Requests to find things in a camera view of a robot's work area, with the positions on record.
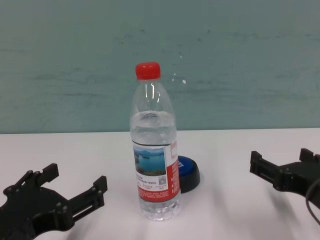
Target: blue lid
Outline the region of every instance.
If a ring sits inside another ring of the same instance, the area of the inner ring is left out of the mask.
[[[183,177],[189,175],[194,170],[194,164],[192,160],[185,156],[178,156],[179,176]]]

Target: table surface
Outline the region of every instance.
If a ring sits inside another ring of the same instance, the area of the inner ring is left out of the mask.
[[[104,207],[38,240],[316,240],[320,227],[305,199],[277,192],[249,168],[251,151],[277,165],[298,161],[301,148],[320,153],[319,136],[317,128],[179,131],[178,153],[197,162],[201,183],[181,195],[180,214],[163,222],[140,214],[128,132],[0,135],[0,190],[50,163],[60,176],[44,186],[67,199],[107,177]]]

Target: teal wall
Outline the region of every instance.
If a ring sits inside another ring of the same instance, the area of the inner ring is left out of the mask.
[[[1,0],[0,133],[127,131],[158,61],[179,129],[320,127],[319,0]]]

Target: bottle label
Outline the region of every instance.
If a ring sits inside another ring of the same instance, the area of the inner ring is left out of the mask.
[[[164,146],[133,143],[136,180],[140,198],[164,202],[180,191],[177,142]]]

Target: plastic bottle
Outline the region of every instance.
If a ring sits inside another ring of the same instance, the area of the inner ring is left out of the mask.
[[[180,209],[176,118],[167,91],[159,82],[157,62],[135,68],[139,81],[132,103],[133,142],[139,203],[152,220],[167,220]]]

